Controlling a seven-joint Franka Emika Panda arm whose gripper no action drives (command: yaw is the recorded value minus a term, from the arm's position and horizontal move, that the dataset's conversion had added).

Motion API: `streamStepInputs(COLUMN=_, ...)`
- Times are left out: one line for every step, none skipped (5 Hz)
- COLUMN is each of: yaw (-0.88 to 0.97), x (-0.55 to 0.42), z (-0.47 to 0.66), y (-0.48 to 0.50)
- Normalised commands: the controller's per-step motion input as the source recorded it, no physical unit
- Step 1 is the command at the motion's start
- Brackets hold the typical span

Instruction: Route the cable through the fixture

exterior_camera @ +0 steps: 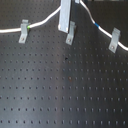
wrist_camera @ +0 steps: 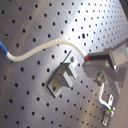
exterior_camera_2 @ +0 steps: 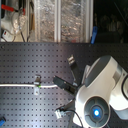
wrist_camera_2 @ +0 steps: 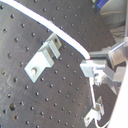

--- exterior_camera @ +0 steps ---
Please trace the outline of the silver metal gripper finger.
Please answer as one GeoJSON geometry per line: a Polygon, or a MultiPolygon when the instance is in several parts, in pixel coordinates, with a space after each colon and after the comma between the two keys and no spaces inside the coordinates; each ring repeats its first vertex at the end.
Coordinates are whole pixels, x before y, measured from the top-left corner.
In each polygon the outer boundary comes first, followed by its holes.
{"type": "Polygon", "coordinates": [[[67,33],[69,29],[71,0],[61,0],[58,29],[67,33]]]}

